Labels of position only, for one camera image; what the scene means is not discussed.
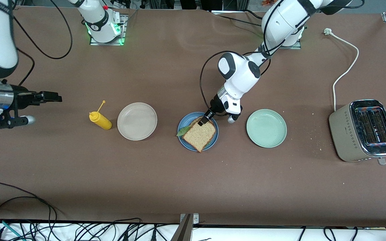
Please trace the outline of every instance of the yellow squeeze bottle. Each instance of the yellow squeeze bottle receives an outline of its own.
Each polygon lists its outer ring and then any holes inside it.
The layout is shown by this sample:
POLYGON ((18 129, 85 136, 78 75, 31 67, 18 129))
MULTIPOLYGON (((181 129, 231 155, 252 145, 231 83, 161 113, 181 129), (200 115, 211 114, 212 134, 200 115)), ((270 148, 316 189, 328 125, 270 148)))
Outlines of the yellow squeeze bottle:
POLYGON ((105 116, 101 115, 101 113, 99 113, 99 110, 101 110, 103 104, 105 104, 105 101, 102 101, 102 104, 99 107, 98 111, 89 113, 89 119, 96 125, 102 127, 104 130, 110 130, 112 127, 111 122, 107 118, 105 118, 105 116))

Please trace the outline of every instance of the bottle cap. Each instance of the bottle cap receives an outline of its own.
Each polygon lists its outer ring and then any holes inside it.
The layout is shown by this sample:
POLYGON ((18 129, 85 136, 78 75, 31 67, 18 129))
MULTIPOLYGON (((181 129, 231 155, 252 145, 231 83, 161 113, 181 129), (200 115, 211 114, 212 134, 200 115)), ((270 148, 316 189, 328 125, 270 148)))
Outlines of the bottle cap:
POLYGON ((101 113, 99 113, 97 111, 91 112, 91 113, 89 113, 89 119, 92 122, 97 122, 99 119, 101 119, 101 113))

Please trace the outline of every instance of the brown tabletop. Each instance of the brown tabletop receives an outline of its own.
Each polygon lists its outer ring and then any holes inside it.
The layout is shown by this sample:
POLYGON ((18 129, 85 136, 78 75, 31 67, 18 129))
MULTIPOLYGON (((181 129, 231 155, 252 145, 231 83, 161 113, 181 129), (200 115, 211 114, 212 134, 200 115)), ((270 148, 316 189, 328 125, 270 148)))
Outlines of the brown tabletop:
MULTIPOLYGON (((59 92, 63 102, 21 110, 37 122, 0 130, 1 182, 48 200, 65 220, 172 223, 180 213, 194 212, 214 224, 386 226, 386 166, 344 163, 328 128, 331 85, 355 50, 322 34, 329 27, 360 49, 337 84, 338 107, 357 99, 377 99, 386 107, 386 23, 380 15, 315 15, 302 50, 274 55, 268 72, 242 98, 239 120, 230 125, 216 118, 218 141, 199 154, 175 135, 183 116, 205 111, 201 67, 219 51, 253 51, 262 42, 260 28, 200 10, 139 10, 124 46, 98 47, 88 45, 78 10, 63 12, 74 45, 61 60, 40 54, 15 25, 18 47, 37 63, 24 86, 59 92), (113 123, 108 131, 88 118, 102 100, 101 113, 113 123), (138 142, 116 128, 119 112, 133 102, 150 104, 158 115, 155 132, 138 142), (248 138, 248 116, 262 108, 287 123, 278 147, 261 148, 248 138)), ((22 6, 14 14, 45 52, 66 51, 67 29, 55 8, 22 6)), ((208 99, 224 83, 217 60, 203 76, 208 99)), ((29 65, 20 56, 9 83, 17 84, 29 65)), ((16 195, 22 194, 0 187, 0 203, 16 195)), ((6 206, 0 218, 46 219, 46 212, 23 200, 6 206)))

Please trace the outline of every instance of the light green plate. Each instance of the light green plate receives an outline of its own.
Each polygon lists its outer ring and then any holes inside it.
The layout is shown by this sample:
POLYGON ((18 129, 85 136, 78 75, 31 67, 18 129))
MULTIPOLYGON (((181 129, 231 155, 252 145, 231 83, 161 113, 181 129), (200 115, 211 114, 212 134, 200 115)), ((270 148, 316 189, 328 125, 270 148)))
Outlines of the light green plate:
POLYGON ((272 148, 284 141, 287 136, 287 125, 278 113, 262 109, 254 112, 248 118, 247 133, 257 145, 272 148))

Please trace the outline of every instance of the white plate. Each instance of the white plate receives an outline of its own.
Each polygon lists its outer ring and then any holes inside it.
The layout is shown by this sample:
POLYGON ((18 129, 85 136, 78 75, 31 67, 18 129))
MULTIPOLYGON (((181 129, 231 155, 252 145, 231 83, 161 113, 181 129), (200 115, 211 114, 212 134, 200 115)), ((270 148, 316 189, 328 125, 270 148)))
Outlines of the white plate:
POLYGON ((117 128, 124 138, 139 141, 149 137, 157 126, 156 111, 145 103, 132 103, 118 115, 117 128))

